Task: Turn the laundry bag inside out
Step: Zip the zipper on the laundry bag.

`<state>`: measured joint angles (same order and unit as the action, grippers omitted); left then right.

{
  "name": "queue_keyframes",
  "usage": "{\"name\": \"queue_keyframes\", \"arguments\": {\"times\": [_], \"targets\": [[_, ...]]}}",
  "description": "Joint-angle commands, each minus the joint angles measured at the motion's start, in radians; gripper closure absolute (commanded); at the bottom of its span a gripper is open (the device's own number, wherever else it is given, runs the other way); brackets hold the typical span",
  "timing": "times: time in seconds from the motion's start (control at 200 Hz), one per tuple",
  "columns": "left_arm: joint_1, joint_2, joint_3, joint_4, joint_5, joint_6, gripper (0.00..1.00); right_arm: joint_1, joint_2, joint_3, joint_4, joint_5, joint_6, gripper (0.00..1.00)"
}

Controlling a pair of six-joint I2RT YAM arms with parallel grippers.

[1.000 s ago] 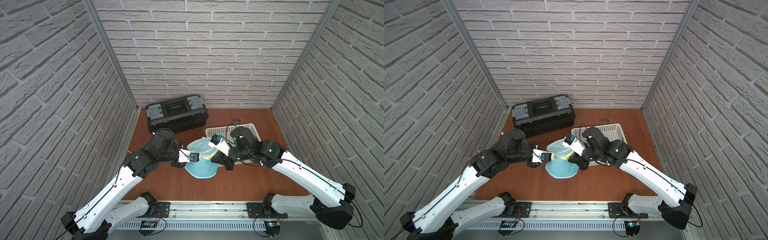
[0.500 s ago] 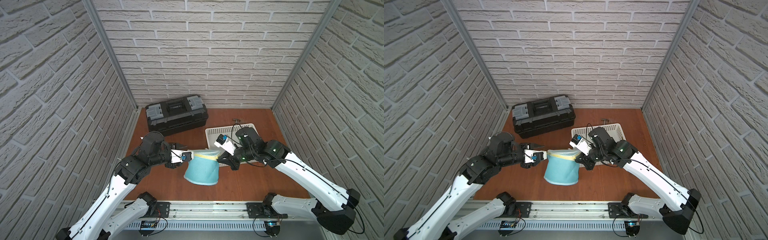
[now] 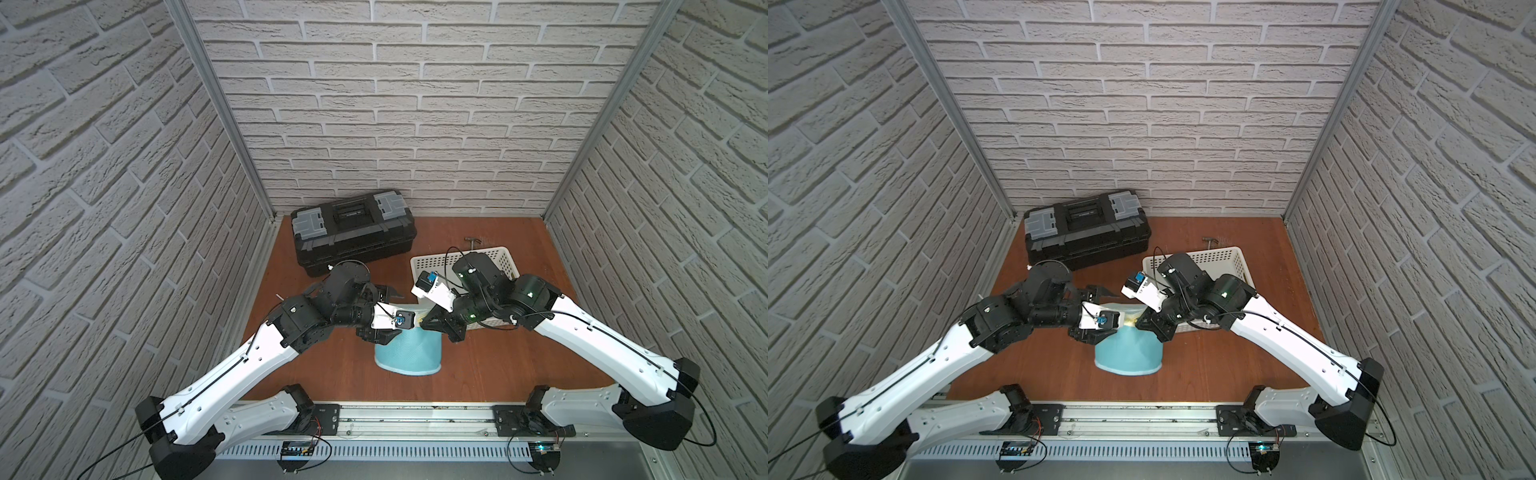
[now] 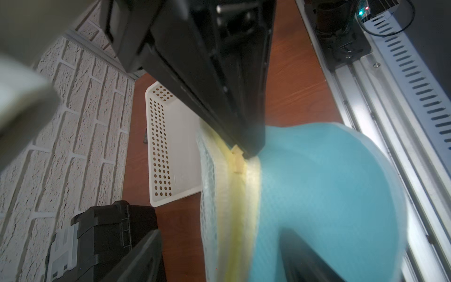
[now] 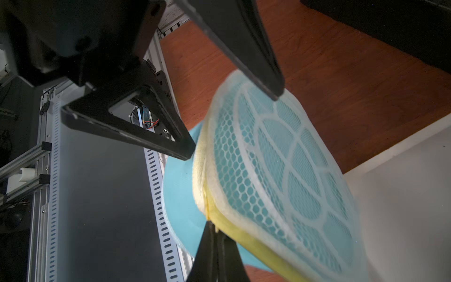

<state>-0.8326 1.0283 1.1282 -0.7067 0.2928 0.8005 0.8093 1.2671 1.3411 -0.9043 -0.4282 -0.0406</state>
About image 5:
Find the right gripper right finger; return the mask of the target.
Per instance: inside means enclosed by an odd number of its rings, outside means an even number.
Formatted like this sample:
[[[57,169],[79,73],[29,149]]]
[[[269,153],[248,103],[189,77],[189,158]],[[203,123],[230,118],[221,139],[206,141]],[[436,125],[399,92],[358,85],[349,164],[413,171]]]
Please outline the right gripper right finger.
[[[217,234],[218,282],[250,282],[237,243],[222,231]]]

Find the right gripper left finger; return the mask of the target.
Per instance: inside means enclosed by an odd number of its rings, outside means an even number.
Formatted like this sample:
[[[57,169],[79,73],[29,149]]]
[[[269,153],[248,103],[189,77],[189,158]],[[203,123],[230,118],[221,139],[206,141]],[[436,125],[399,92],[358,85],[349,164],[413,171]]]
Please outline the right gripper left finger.
[[[218,251],[216,227],[207,221],[193,266],[186,282],[216,282]]]

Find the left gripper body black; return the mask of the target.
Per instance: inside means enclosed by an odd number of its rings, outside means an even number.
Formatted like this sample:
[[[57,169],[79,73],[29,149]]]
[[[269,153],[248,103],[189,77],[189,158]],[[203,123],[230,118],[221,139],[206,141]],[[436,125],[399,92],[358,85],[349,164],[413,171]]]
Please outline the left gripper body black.
[[[31,86],[103,85],[138,67],[164,1],[2,1],[1,45]]]

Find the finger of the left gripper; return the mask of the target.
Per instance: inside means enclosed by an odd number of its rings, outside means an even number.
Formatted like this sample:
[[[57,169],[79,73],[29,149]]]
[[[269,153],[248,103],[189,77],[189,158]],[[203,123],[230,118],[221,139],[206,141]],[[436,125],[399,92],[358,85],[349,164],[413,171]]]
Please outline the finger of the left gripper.
[[[139,115],[118,117],[114,111],[130,103],[135,111],[148,109],[169,137],[152,132]],[[62,122],[71,129],[148,148],[186,161],[196,144],[147,63],[123,72],[111,81],[61,108]]]
[[[176,1],[178,7],[269,98],[283,94],[285,79],[256,1]]]

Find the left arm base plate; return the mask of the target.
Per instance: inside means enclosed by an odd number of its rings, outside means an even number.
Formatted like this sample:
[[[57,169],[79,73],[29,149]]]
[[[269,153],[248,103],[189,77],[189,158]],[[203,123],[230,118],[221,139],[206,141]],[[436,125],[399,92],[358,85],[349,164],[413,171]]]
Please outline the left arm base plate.
[[[151,69],[145,70],[145,74],[151,84],[143,90],[137,90],[129,101],[134,106],[129,115],[130,123],[175,142],[178,136],[169,125],[169,113],[166,111],[175,106],[166,75],[163,71],[155,72]]]

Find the teal mesh laundry bag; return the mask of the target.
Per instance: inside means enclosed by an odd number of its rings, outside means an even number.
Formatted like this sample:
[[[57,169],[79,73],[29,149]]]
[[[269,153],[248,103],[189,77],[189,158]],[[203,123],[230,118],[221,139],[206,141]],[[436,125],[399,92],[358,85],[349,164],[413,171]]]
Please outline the teal mesh laundry bag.
[[[194,256],[212,222],[244,264],[288,281],[369,280],[352,194],[292,93],[273,101],[236,70],[190,135],[193,156],[169,157],[163,180],[163,213],[182,250]]]

